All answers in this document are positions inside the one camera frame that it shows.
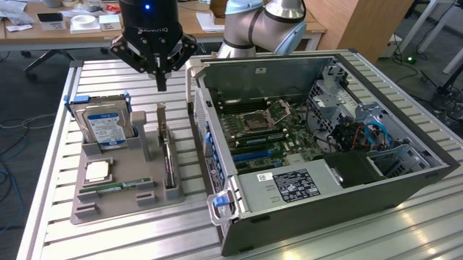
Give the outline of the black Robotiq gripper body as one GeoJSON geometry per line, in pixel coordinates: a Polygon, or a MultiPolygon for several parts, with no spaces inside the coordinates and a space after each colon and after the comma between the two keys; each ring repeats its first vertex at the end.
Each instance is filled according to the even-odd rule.
{"type": "Polygon", "coordinates": [[[177,52],[183,28],[176,1],[120,1],[123,35],[137,50],[148,44],[152,54],[177,52]]]}

